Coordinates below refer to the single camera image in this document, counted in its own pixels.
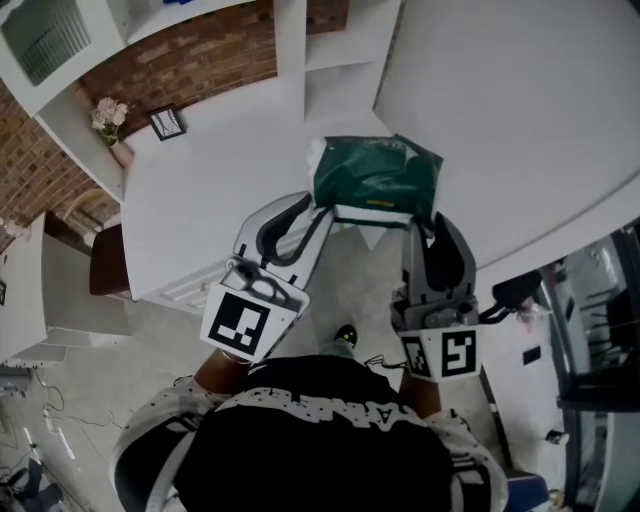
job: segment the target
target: white wall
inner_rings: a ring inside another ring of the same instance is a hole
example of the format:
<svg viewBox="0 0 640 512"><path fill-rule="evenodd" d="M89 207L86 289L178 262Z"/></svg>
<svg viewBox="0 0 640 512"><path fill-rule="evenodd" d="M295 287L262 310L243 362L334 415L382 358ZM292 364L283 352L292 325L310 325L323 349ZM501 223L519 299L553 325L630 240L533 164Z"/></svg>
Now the white wall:
<svg viewBox="0 0 640 512"><path fill-rule="evenodd" d="M627 0L409 0L377 113L444 157L440 211L507 278L640 216L638 62Z"/></svg>
<svg viewBox="0 0 640 512"><path fill-rule="evenodd" d="M640 488L640 414L609 414L607 457L596 512L620 512Z"/></svg>

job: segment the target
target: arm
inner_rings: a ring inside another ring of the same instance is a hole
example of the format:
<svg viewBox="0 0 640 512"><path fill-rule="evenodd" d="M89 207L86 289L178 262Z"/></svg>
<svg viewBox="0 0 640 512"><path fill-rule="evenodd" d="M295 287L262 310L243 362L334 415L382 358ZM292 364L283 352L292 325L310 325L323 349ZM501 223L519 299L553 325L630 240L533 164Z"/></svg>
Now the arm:
<svg viewBox="0 0 640 512"><path fill-rule="evenodd" d="M196 383L211 393L235 394L242 389L250 365L245 361L216 349L196 372Z"/></svg>
<svg viewBox="0 0 640 512"><path fill-rule="evenodd" d="M427 418L442 410L438 384L415 379L407 371L402 375L400 398L421 418Z"/></svg>

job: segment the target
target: floor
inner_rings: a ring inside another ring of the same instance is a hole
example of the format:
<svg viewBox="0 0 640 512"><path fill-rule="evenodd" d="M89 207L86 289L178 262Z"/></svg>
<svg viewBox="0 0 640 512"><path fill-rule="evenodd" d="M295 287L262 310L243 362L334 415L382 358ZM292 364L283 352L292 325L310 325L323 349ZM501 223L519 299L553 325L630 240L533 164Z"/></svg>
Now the floor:
<svg viewBox="0 0 640 512"><path fill-rule="evenodd" d="M391 291L399 281L400 249L397 232L387 232L372 252L357 230L330 237L307 288L312 305L274 357L313 354L318 340L352 322L360 339L357 360L364 362L382 353L389 363L402 361L402 348L389 326L388 314ZM212 351L198 337L199 317L144 301L129 303L127 311L132 338L99 348L70 349L63 365L39 372L64 396L63 411L55 413L61 419L53 420L53 426L60 427L69 449L59 434L47 428L42 412L46 391L36 380L26 398L2 399L8 419L7 433L0 434L0 466L11 468L28 453L24 430L28 429L45 465L87 511L122 510L106 462L120 432L117 425L125 424L132 411L158 389L193 374ZM388 372L391 385L397 387L401 370ZM59 408L58 394L51 391L50 395L50 403ZM479 378L442 386L442 403L463 415L479 441L501 458ZM69 508L82 510L72 501Z"/></svg>

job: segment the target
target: brick wall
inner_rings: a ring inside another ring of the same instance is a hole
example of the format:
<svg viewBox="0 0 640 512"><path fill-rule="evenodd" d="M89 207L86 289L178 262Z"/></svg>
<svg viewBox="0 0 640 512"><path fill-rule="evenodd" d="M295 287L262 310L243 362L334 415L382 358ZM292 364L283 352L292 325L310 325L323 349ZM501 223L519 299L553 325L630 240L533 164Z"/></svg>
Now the brick wall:
<svg viewBox="0 0 640 512"><path fill-rule="evenodd" d="M344 28L347 0L309 0L310 33ZM272 0L214 11L125 48L80 79L94 103L111 96L134 106L122 133L148 124L146 113L184 108L276 76Z"/></svg>
<svg viewBox="0 0 640 512"><path fill-rule="evenodd" d="M0 217L27 224L45 211L61 217L76 197L96 187L0 81ZM108 199L88 213L104 222L119 209ZM12 240L0 228L0 252Z"/></svg>

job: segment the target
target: sneaker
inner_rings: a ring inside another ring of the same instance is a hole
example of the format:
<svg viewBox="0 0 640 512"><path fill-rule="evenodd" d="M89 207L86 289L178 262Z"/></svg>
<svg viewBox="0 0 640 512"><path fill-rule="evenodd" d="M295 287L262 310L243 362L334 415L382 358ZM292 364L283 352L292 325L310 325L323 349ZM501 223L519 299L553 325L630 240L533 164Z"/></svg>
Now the sneaker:
<svg viewBox="0 0 640 512"><path fill-rule="evenodd" d="M358 333L356 332L356 328L353 325L347 324L347 325L343 325L342 327L340 327L340 329L338 329L338 332L336 333L333 339L334 340L343 339L347 343L349 343L349 345L351 345L351 348L355 348L356 343L358 343Z"/></svg>

